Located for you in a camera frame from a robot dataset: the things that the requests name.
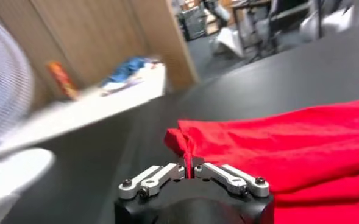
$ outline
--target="wall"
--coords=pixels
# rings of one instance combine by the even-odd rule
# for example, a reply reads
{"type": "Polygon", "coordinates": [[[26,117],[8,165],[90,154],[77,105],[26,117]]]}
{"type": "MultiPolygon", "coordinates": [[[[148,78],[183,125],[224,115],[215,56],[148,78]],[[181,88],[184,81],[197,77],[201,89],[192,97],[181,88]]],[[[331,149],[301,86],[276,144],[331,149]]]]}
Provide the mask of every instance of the wall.
{"type": "Polygon", "coordinates": [[[46,68],[52,60],[80,89],[101,82],[125,59],[148,54],[162,56],[175,89],[197,81],[166,0],[0,0],[0,22],[35,71],[33,110],[64,98],[46,68]]]}

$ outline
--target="screw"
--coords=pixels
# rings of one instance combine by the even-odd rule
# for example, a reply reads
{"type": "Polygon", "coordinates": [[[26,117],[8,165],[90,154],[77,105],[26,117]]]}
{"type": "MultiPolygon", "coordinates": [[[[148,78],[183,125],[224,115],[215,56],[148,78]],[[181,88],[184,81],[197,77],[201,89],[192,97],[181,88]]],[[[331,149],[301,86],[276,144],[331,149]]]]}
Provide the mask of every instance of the screw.
{"type": "Polygon", "coordinates": [[[263,177],[256,177],[255,184],[263,185],[266,183],[266,180],[263,177]]]}
{"type": "Polygon", "coordinates": [[[142,187],[140,189],[140,197],[141,198],[148,198],[148,196],[149,196],[149,189],[146,188],[146,187],[142,187]]]}
{"type": "Polygon", "coordinates": [[[243,188],[241,189],[241,195],[244,196],[244,197],[247,197],[247,196],[248,196],[247,187],[243,187],[243,188]]]}
{"type": "Polygon", "coordinates": [[[130,187],[132,185],[132,180],[126,179],[123,182],[123,187],[130,187]]]}

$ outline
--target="white fan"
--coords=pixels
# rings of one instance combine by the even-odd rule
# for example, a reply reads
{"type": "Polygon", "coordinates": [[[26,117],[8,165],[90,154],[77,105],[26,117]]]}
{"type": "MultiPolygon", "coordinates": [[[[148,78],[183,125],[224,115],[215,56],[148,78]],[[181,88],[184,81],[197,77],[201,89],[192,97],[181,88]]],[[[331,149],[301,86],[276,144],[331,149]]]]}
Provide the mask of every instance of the white fan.
{"type": "MultiPolygon", "coordinates": [[[[0,26],[0,143],[28,112],[33,76],[29,62],[12,36],[0,26]]],[[[0,159],[0,221],[18,195],[54,162],[44,149],[20,150],[0,159]]]]}

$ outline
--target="red t-shirt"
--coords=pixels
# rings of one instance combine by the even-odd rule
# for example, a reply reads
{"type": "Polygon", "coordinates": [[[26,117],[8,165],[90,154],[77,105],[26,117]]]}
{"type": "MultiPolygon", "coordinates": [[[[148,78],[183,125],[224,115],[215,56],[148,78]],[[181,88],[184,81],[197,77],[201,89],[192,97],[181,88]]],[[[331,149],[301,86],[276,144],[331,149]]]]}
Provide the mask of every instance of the red t-shirt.
{"type": "Polygon", "coordinates": [[[187,159],[265,177],[276,224],[359,223],[359,101],[252,121],[179,121],[165,143],[187,159]]]}

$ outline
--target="black tabletop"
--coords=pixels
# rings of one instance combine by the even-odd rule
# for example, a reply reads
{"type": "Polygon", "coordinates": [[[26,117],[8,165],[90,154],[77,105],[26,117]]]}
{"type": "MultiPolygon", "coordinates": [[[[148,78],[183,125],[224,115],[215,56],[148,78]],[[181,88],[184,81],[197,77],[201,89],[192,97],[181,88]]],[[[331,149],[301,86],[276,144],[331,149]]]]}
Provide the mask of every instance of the black tabletop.
{"type": "Polygon", "coordinates": [[[118,183],[178,158],[163,144],[178,119],[236,120],[359,99],[359,28],[326,37],[38,144],[54,167],[4,223],[113,223],[118,183]]]}

